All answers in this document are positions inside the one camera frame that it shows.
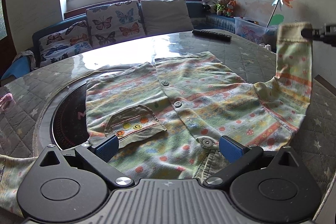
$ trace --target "cushion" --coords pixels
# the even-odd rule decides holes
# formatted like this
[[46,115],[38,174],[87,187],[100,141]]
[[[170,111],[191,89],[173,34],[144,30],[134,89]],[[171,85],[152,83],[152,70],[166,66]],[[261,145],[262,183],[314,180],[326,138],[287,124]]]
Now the cushion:
[[147,35],[193,30],[185,0],[141,0]]
[[86,10],[93,48],[145,37],[137,0]]
[[87,22],[80,21],[60,32],[39,39],[41,67],[92,50]]

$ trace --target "stuffed animal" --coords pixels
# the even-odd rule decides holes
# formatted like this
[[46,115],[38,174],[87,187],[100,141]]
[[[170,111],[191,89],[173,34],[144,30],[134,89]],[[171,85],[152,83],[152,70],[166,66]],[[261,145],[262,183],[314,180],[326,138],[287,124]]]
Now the stuffed animal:
[[233,17],[233,9],[236,6],[236,1],[235,0],[230,0],[230,2],[226,5],[227,11],[225,16],[226,17]]
[[227,11],[227,4],[229,3],[229,0],[218,0],[217,4],[213,4],[210,6],[210,12],[212,14],[217,14],[219,16],[226,15]]
[[202,8],[205,10],[205,11],[208,11],[210,10],[210,5],[213,4],[213,0],[202,0],[203,1],[203,4],[202,4]]

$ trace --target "butterfly print cushion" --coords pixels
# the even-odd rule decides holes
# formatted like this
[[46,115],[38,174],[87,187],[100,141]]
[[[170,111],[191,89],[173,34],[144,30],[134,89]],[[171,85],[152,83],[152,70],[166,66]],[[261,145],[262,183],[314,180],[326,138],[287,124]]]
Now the butterfly print cushion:
[[46,35],[39,40],[41,67],[92,50],[87,21],[76,22],[67,29]]
[[86,10],[93,48],[145,37],[138,1],[103,5]]

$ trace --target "black remote control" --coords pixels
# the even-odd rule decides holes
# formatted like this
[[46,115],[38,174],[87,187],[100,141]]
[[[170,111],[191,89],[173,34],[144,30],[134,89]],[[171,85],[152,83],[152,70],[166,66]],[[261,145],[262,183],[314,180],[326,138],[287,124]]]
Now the black remote control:
[[194,35],[198,35],[200,37],[209,37],[209,38],[220,39],[220,40],[222,40],[224,42],[227,42],[227,43],[230,43],[231,38],[232,38],[232,36],[227,35],[227,34],[218,33],[218,32],[211,32],[211,31],[207,31],[207,30],[196,30],[196,29],[194,29],[192,31],[192,33]]

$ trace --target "shirt pocket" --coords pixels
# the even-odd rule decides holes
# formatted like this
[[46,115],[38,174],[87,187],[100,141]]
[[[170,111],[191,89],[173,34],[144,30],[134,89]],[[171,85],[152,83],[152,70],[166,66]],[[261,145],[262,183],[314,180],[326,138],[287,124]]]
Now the shirt pocket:
[[132,142],[145,140],[153,135],[167,131],[154,112],[143,105],[127,108],[113,114],[105,127],[105,135],[115,134],[119,148]]

